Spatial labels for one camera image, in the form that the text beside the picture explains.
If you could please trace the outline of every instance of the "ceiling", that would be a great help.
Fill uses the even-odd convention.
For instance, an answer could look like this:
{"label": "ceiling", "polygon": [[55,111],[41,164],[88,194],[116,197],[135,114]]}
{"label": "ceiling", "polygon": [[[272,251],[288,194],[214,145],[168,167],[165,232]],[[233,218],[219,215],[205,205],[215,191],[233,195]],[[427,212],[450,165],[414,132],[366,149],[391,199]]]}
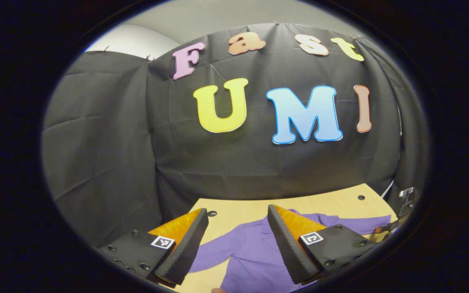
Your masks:
{"label": "ceiling", "polygon": [[366,35],[334,13],[298,0],[172,0],[125,23],[149,28],[184,44],[216,31],[266,22],[306,24],[352,37]]}

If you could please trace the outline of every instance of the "black fabric backdrop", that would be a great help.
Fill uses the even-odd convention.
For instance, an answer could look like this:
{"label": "black fabric backdrop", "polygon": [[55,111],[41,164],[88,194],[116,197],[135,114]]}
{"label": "black fabric backdrop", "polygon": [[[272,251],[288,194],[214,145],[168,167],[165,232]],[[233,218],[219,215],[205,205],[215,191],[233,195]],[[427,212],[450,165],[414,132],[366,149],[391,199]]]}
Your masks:
{"label": "black fabric backdrop", "polygon": [[[266,46],[229,54],[227,40],[246,31],[257,32]],[[294,39],[299,33],[320,39],[329,55],[307,54]],[[334,37],[353,43],[365,60],[346,56],[330,41]],[[206,48],[192,65],[194,73],[173,80],[171,54],[199,41]],[[206,131],[193,92],[218,86],[216,112],[228,117],[231,99],[223,85],[234,78],[249,80],[244,124],[232,132]],[[318,142],[298,136],[292,144],[272,143],[276,114],[266,92],[288,87],[307,105],[318,85],[337,91],[343,139]],[[356,130],[355,85],[370,89],[372,129],[366,133]],[[45,174],[60,211],[91,245],[103,245],[132,228],[154,228],[188,212],[198,198],[288,198],[362,183],[381,194],[404,149],[399,100],[418,103],[402,70],[376,44],[296,24],[255,24],[213,33],[151,65],[118,52],[86,52],[64,74],[48,106]],[[291,131],[298,134],[294,127]]]}

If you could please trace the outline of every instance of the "purple garment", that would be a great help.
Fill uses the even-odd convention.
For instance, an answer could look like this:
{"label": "purple garment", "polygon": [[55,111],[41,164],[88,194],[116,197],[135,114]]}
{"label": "purple garment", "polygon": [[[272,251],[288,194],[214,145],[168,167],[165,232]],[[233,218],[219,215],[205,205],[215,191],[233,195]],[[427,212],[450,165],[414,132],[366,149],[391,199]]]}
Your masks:
{"label": "purple garment", "polygon": [[[323,214],[303,216],[327,227],[341,224],[361,235],[371,234],[376,227],[390,223],[390,215],[366,219],[340,219]],[[189,272],[209,269],[230,256],[220,286],[227,293],[288,293],[314,283],[302,286],[292,282],[267,217],[238,225],[229,233],[201,245]]]}

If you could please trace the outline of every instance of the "white wall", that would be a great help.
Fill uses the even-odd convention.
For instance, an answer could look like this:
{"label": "white wall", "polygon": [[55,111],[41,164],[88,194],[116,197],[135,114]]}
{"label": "white wall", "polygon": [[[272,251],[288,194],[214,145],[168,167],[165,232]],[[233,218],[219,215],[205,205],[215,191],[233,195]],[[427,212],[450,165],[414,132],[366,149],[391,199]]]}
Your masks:
{"label": "white wall", "polygon": [[106,51],[122,52],[141,58],[151,55],[149,57],[151,60],[180,44],[149,28],[121,24],[97,39],[85,51],[103,51],[108,45],[109,48]]}

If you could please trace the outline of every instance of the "metal bracket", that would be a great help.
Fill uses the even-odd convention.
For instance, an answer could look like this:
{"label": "metal bracket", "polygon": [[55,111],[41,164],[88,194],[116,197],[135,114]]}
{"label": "metal bracket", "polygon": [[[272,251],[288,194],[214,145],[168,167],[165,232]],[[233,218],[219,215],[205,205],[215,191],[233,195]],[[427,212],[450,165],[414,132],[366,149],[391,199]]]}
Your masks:
{"label": "metal bracket", "polygon": [[416,194],[417,191],[415,190],[415,187],[410,187],[409,189],[405,189],[399,192],[399,198],[401,198],[403,205],[399,211],[398,218],[406,214],[409,209],[414,207],[412,205],[412,200],[414,199]]}

